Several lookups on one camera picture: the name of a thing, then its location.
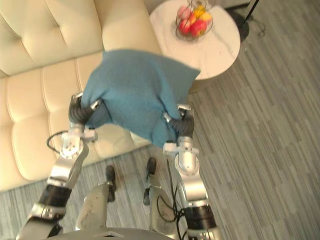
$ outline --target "red apple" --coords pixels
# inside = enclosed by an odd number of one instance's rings
[[[194,14],[191,12],[188,20],[190,21],[190,24],[192,25],[192,24],[194,24],[195,21],[197,20],[197,17],[196,17],[196,15],[194,15]]]
[[[185,19],[179,23],[179,31],[180,33],[187,35],[190,31],[191,23],[189,20]]]
[[[205,33],[207,24],[205,21],[198,19],[190,27],[190,33],[193,37],[199,37]]]
[[[176,14],[176,17],[181,20],[188,19],[191,14],[191,10],[187,6],[181,6]]]

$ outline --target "black joint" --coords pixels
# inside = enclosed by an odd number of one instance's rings
[[[114,186],[109,185],[109,195],[108,195],[108,203],[112,203],[116,200],[115,189]]]
[[[94,110],[90,106],[82,108],[81,99],[81,97],[71,98],[68,116],[71,123],[85,125],[94,113]]]
[[[143,195],[143,205],[149,206],[150,205],[150,188],[146,188]]]
[[[188,229],[211,229],[217,226],[210,205],[187,207],[184,209],[184,216]]]
[[[171,119],[169,122],[179,137],[192,138],[195,129],[195,120],[192,115],[186,116],[183,120]]]
[[[61,231],[63,231],[63,228],[57,223],[51,230],[51,232],[48,235],[48,238],[57,236]]]
[[[47,185],[42,192],[39,203],[53,207],[65,207],[71,191],[69,188]]]

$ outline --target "wire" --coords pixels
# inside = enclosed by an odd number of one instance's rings
[[[53,151],[55,151],[56,153],[60,153],[57,149],[55,149],[55,147],[54,146],[51,146],[50,145],[50,141],[51,141],[51,139],[52,138],[54,138],[55,136],[58,136],[58,135],[61,135],[61,134],[64,134],[64,133],[67,133],[68,131],[58,131],[58,132],[56,132],[56,133],[54,133],[53,135],[51,135],[50,137],[48,137],[48,139],[46,140],[46,146],[48,147],[48,148],[50,148],[51,150],[53,150]]]
[[[176,231],[178,232],[179,240],[183,240],[183,239],[184,239],[184,236],[181,237],[180,228],[179,228],[180,218],[185,215],[184,213],[182,213],[182,211],[184,211],[184,209],[181,209],[181,210],[179,211],[178,217],[177,217],[177,219],[176,219]]]
[[[181,237],[181,233],[180,233],[180,229],[179,229],[179,222],[180,222],[180,219],[181,217],[183,217],[185,215],[184,213],[184,209],[180,209],[178,210],[178,207],[177,207],[177,192],[178,192],[178,186],[175,187],[175,190],[174,190],[174,184],[173,184],[173,180],[172,180],[172,174],[171,174],[171,170],[170,170],[170,163],[169,163],[169,159],[168,157],[166,157],[166,166],[167,166],[167,169],[168,169],[168,174],[169,174],[169,179],[170,179],[170,189],[171,189],[171,195],[172,195],[172,199],[173,199],[173,204],[172,204],[172,207],[164,200],[164,198],[162,196],[158,196],[157,199],[156,199],[156,208],[158,210],[158,214],[160,215],[160,217],[166,221],[167,223],[173,223],[174,221],[176,221],[176,230],[177,230],[177,233],[178,233],[178,237],[179,237],[179,240],[183,240],[184,237],[186,236],[187,234],[187,231],[184,232],[184,234],[182,235]],[[166,219],[160,212],[160,208],[159,208],[159,199],[161,199],[163,201],[163,203],[173,211],[173,215],[174,215],[174,218],[173,219]]]
[[[184,240],[186,235],[187,235],[187,231],[184,232],[181,239]]]

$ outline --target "sofa cushion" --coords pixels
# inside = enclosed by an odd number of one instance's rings
[[[144,0],[95,0],[104,49],[161,54]]]
[[[0,80],[0,191],[47,178],[58,155],[46,146],[53,133],[69,127],[71,95],[81,92],[102,60],[95,53]],[[149,144],[120,126],[105,124],[89,143],[84,165]],[[59,149],[60,137],[51,144]]]
[[[1,0],[0,32],[9,76],[104,49],[94,0]]]

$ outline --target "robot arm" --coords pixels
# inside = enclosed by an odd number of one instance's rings
[[[175,156],[174,164],[179,175],[178,189],[187,223],[187,235],[190,240],[222,240],[199,173],[199,150],[193,146],[192,139],[192,109],[187,105],[178,105],[178,109],[182,120],[173,119],[167,113],[163,115],[178,133],[177,143],[165,143],[163,152]]]
[[[94,110],[96,101],[87,108],[81,108],[82,93],[71,97],[69,106],[69,130],[61,137],[62,146],[58,160],[54,164],[47,185],[36,202],[27,220],[17,235],[17,240],[42,240],[62,232],[59,225],[66,214],[66,205],[71,191],[81,172],[84,159],[89,153],[86,142],[96,140],[94,130],[85,129]]]

